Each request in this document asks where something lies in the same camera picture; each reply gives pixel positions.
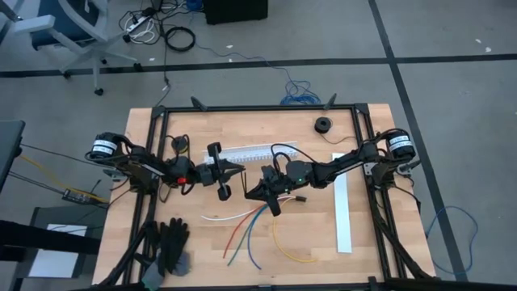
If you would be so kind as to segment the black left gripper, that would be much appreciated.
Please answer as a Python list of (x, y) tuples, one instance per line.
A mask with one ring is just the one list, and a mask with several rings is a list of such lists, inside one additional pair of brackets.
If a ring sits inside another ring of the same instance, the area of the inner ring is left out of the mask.
[(202, 163), (195, 167), (195, 171), (199, 176), (199, 181), (204, 186), (218, 183), (217, 194), (219, 200), (226, 201), (231, 197), (231, 189), (225, 183), (228, 183), (233, 176), (241, 174), (246, 168), (241, 164), (221, 159), (219, 157), (219, 153), (222, 151), (220, 142), (209, 144), (207, 150), (208, 156), (213, 159), (213, 163)]

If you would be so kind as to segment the white blue office chair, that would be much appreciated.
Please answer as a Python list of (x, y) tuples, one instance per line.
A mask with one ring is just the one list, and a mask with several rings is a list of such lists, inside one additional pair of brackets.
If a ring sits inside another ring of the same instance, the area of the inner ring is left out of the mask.
[(103, 95), (99, 85), (100, 66), (109, 57), (132, 62), (135, 71), (143, 67), (134, 57), (113, 53), (109, 48), (123, 38), (124, 33), (110, 35), (107, 32), (108, 5), (110, 0), (40, 0), (37, 16), (24, 19), (14, 12), (4, 0), (0, 0), (0, 13), (10, 21), (15, 34), (28, 34), (35, 50), (57, 46), (65, 47), (74, 58), (59, 71), (68, 79), (69, 69), (87, 61), (92, 62), (94, 93)]

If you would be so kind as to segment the black box on floor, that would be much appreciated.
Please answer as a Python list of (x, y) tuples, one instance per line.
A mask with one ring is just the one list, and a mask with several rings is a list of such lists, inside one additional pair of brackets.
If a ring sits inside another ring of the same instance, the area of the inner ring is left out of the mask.
[(207, 24), (266, 19), (268, 0), (203, 0)]

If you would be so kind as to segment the white flat duct cover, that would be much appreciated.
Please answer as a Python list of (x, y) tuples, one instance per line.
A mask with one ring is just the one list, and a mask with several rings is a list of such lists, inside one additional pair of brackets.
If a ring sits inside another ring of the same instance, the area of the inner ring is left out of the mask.
[(338, 253), (352, 253), (347, 174), (338, 175), (333, 183), (336, 247)]

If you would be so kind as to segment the dark side desk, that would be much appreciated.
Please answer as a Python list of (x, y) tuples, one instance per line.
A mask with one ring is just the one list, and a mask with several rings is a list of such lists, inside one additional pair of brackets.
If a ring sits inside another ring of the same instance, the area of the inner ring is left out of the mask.
[(20, 143), (25, 125), (23, 120), (0, 120), (0, 192), (14, 159), (21, 154)]

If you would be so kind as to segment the black aluminium table frame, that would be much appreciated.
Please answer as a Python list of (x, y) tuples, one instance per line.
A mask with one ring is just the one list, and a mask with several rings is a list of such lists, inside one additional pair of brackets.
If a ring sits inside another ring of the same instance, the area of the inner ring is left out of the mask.
[[(326, 134), (331, 141), (355, 136), (337, 145), (325, 142), (313, 126), (325, 116), (332, 120)], [(386, 104), (245, 106), (199, 108), (134, 108), (124, 135), (162, 160), (172, 159), (172, 137), (188, 135), (185, 154), (195, 165), (210, 163), (207, 145), (221, 148), (296, 141), (295, 158), (330, 162), (358, 148), (360, 142), (397, 129)], [(272, 159), (244, 162), (247, 190), (263, 177), (262, 166)], [(394, 172), (387, 188), (376, 188), (368, 176), (371, 164), (346, 172), (352, 253), (338, 253), (333, 183), (323, 189), (310, 186), (280, 195), (281, 214), (274, 217), (267, 203), (248, 200), (240, 174), (226, 183), (231, 197), (219, 200), (217, 183), (196, 184), (185, 196), (179, 188), (159, 183), (154, 190), (117, 189), (107, 211), (95, 267), (95, 283), (115, 286), (138, 281), (145, 267), (133, 261), (139, 250), (149, 253), (146, 226), (155, 221), (182, 218), (190, 231), (185, 250), (191, 271), (167, 275), (164, 290), (222, 291), (248, 289), (406, 289), (436, 282), (418, 207), (410, 184)], [(296, 201), (304, 196), (306, 202)]]

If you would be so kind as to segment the black glove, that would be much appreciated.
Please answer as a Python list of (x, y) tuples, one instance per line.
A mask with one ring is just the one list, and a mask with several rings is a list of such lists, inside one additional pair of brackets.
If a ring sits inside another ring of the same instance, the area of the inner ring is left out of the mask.
[(175, 217), (172, 217), (168, 224), (161, 222), (158, 225), (157, 222), (153, 221), (150, 224), (148, 234), (154, 251), (153, 256), (146, 261), (148, 267), (160, 253), (160, 272), (162, 272), (162, 268), (165, 268), (165, 275), (166, 272), (171, 274), (179, 256), (185, 251), (184, 247), (190, 236), (188, 224), (182, 218)]

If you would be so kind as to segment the small black electronics box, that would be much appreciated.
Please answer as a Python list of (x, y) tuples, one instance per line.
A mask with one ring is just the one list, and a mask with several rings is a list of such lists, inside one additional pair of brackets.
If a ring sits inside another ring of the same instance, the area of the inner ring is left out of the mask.
[(88, 205), (91, 203), (90, 197), (85, 194), (74, 192), (71, 189), (65, 189), (62, 193), (62, 200), (72, 202), (78, 205)]

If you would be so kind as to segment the grey green glove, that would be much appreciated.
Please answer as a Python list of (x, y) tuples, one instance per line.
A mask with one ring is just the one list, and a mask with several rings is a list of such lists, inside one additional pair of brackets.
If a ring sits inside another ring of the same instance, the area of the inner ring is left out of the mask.
[[(141, 279), (142, 284), (148, 291), (157, 291), (165, 279), (166, 269), (162, 268), (162, 272), (160, 272), (160, 256), (160, 253), (158, 253), (158, 257), (150, 264)], [(190, 255), (184, 251), (179, 256), (179, 260), (174, 266), (171, 274), (174, 276), (186, 276), (190, 271)]]

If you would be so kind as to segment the white paper sheet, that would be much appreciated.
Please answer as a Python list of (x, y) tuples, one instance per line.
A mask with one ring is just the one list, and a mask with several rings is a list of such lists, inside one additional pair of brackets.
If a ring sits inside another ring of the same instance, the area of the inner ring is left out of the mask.
[[(86, 226), (48, 224), (47, 230), (86, 236)], [(65, 251), (38, 250), (29, 270), (30, 278), (71, 279), (78, 277), (84, 255)]]

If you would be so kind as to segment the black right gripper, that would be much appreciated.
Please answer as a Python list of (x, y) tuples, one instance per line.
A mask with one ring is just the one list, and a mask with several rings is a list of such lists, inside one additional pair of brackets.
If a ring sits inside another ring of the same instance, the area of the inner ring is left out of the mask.
[(281, 214), (278, 198), (288, 191), (288, 182), (284, 174), (274, 166), (262, 166), (261, 171), (262, 179), (254, 188), (247, 190), (245, 197), (248, 200), (265, 201), (272, 215), (277, 217)]

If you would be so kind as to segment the white power strip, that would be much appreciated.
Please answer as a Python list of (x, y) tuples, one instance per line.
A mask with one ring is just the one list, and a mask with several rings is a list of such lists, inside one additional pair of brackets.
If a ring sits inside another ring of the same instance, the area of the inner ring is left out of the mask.
[(155, 13), (152, 11), (135, 11), (129, 12), (128, 18), (125, 20), (123, 30), (132, 35), (136, 30), (144, 27), (144, 30), (137, 33), (137, 36), (144, 35), (146, 33), (151, 33), (151, 30), (154, 27), (154, 17)]

